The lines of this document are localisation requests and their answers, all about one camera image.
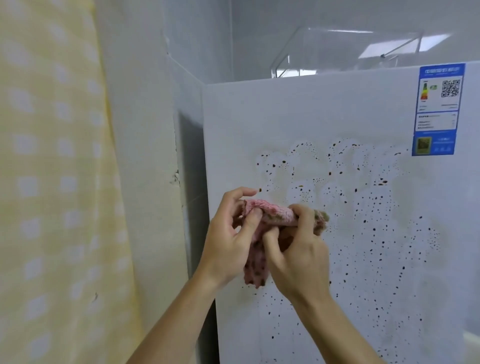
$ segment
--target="right hand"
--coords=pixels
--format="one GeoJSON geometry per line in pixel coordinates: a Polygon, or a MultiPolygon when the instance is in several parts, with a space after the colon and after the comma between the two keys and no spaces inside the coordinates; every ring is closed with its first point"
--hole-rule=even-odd
{"type": "Polygon", "coordinates": [[[330,300],[328,247],[313,232],[315,212],[303,205],[289,206],[299,216],[297,229],[286,228],[282,239],[293,236],[290,247],[282,253],[279,230],[273,227],[263,236],[268,268],[278,290],[296,306],[316,306],[330,300]]]}

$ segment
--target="sticker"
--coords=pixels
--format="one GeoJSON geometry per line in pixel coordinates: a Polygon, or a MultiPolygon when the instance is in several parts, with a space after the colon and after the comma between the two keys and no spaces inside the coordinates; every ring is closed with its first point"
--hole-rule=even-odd
{"type": "Polygon", "coordinates": [[[453,154],[465,64],[420,67],[413,156],[453,154]]]}

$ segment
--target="finger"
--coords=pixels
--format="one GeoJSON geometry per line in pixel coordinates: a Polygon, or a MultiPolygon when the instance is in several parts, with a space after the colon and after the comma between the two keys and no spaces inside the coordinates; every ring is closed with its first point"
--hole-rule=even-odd
{"type": "Polygon", "coordinates": [[[278,227],[273,226],[263,236],[265,255],[269,266],[272,266],[273,264],[278,267],[284,259],[283,254],[280,251],[280,246],[278,245],[278,235],[278,227]]]}
{"type": "Polygon", "coordinates": [[[233,223],[232,223],[233,229],[236,229],[238,226],[241,226],[241,223],[242,223],[242,219],[233,218],[233,223]]]}
{"type": "Polygon", "coordinates": [[[259,208],[254,208],[245,218],[243,226],[241,227],[236,239],[239,239],[241,243],[248,244],[252,242],[253,234],[257,230],[260,220],[262,220],[263,211],[259,208]]]}
{"type": "Polygon", "coordinates": [[[237,216],[240,216],[243,212],[243,207],[245,206],[245,200],[237,200],[235,201],[235,203],[233,204],[233,207],[231,209],[231,214],[230,216],[233,217],[233,219],[235,219],[237,216]]]}
{"type": "Polygon", "coordinates": [[[316,235],[316,236],[320,236],[322,234],[322,227],[321,226],[317,226],[315,229],[313,229],[313,233],[316,235]]]}
{"type": "Polygon", "coordinates": [[[235,190],[225,192],[216,213],[223,216],[231,216],[231,211],[238,199],[243,196],[254,196],[256,193],[257,190],[248,187],[239,187],[235,190]]]}
{"type": "Polygon", "coordinates": [[[313,233],[315,228],[315,211],[305,205],[290,205],[289,208],[299,216],[299,231],[303,233],[313,233]]]}
{"type": "Polygon", "coordinates": [[[278,239],[282,240],[282,239],[286,239],[286,238],[290,238],[290,237],[295,237],[295,234],[297,233],[297,230],[298,230],[297,227],[288,226],[288,227],[282,229],[282,231],[280,232],[280,234],[278,236],[278,239]]]}

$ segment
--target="pink cloth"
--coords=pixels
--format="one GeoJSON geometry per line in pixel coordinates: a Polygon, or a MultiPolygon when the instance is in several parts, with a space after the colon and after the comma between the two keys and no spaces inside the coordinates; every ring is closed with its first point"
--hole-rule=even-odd
{"type": "MultiPolygon", "coordinates": [[[[272,226],[297,226],[298,216],[288,207],[274,205],[265,200],[245,200],[242,214],[243,218],[256,207],[260,208],[264,212],[264,215],[260,225],[253,234],[247,263],[243,268],[243,272],[245,273],[245,284],[254,284],[255,288],[258,288],[264,286],[268,278],[265,248],[262,241],[263,234],[270,230],[272,226]]],[[[325,212],[315,210],[315,231],[323,231],[328,220],[329,216],[325,212]]],[[[287,250],[291,241],[292,239],[282,242],[280,250],[282,252],[287,250]]]]}

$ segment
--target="curtain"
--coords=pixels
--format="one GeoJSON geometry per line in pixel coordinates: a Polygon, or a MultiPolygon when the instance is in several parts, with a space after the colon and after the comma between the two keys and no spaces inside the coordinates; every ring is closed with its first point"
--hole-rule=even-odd
{"type": "Polygon", "coordinates": [[[0,0],[1,363],[124,363],[143,335],[92,10],[0,0]]]}

